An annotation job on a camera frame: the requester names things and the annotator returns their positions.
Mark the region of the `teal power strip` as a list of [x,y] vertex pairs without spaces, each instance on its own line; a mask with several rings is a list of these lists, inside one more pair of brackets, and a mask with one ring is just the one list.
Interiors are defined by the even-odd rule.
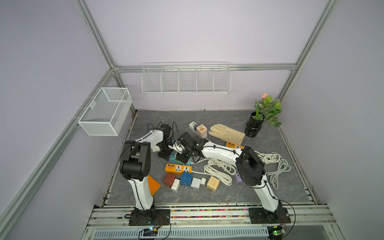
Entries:
[[186,165],[186,166],[190,166],[192,164],[192,162],[193,162],[192,158],[189,158],[187,163],[183,163],[183,162],[177,160],[176,156],[177,156],[177,153],[171,153],[170,157],[169,157],[169,162],[172,163],[172,164]]

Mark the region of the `orange power strip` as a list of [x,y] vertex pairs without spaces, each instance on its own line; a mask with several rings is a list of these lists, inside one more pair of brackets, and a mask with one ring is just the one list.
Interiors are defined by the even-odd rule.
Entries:
[[232,142],[227,142],[226,143],[226,147],[233,148],[233,149],[243,149],[244,148],[244,146],[241,146],[241,145],[238,145],[238,144],[234,144]]
[[166,164],[165,171],[166,173],[181,175],[182,173],[192,173],[192,167],[168,163]]

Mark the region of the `blue cube socket adapter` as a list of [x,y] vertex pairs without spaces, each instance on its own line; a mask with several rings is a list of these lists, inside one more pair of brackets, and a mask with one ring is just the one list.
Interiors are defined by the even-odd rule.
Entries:
[[192,180],[193,180],[192,173],[183,172],[181,175],[180,183],[182,186],[190,187],[192,184]]

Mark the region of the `red cube socket adapter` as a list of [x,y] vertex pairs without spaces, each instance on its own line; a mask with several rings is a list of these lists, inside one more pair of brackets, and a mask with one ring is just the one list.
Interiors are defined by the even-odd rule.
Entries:
[[172,173],[167,173],[164,180],[163,180],[163,184],[166,186],[166,187],[172,187],[174,181],[176,179],[176,175],[172,174]]

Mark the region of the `white usb charger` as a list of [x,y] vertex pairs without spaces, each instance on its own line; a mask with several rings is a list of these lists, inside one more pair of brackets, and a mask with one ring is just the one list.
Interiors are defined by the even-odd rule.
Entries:
[[175,179],[173,184],[172,184],[171,190],[176,193],[176,192],[178,192],[180,186],[181,186],[180,180]]
[[199,189],[201,185],[202,180],[198,178],[193,178],[191,182],[191,188],[193,189]]

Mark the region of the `beige cube socket adapter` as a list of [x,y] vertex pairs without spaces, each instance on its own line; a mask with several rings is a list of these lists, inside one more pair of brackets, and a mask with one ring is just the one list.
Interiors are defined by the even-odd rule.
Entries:
[[209,191],[216,192],[220,184],[220,180],[214,176],[211,176],[206,184]]

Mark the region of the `purple power strip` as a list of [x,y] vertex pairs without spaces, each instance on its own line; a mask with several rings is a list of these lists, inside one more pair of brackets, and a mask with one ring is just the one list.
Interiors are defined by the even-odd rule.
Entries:
[[237,181],[238,184],[243,183],[243,180],[242,180],[242,178],[241,178],[241,176],[240,176],[239,173],[236,173],[236,174],[235,174],[235,177],[236,177],[236,181]]

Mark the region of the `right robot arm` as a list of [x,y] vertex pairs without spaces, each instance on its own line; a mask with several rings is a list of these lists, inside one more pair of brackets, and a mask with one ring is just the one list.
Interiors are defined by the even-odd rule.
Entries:
[[283,214],[282,203],[268,182],[265,164],[252,148],[233,149],[207,139],[193,138],[187,132],[174,141],[172,148],[178,152],[177,159],[181,162],[189,158],[206,158],[235,166],[243,182],[255,190],[264,213],[275,219]]

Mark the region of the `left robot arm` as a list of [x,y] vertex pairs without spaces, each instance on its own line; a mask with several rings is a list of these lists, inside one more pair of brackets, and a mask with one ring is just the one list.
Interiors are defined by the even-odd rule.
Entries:
[[168,160],[172,152],[170,145],[171,127],[161,124],[149,130],[144,136],[126,141],[120,156],[119,171],[129,181],[134,191],[136,208],[149,211],[154,206],[150,192],[148,176],[151,170],[151,154],[157,152],[158,157]]

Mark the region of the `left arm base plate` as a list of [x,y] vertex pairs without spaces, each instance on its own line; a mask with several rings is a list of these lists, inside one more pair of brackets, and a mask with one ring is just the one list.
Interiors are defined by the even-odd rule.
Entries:
[[130,213],[129,226],[168,226],[170,224],[170,215],[170,209],[143,211],[134,208]]

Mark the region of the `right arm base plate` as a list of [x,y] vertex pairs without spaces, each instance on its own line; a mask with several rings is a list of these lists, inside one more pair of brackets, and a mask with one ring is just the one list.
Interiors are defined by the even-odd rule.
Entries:
[[263,208],[249,208],[251,224],[290,224],[291,216],[287,208],[277,209],[275,212]]

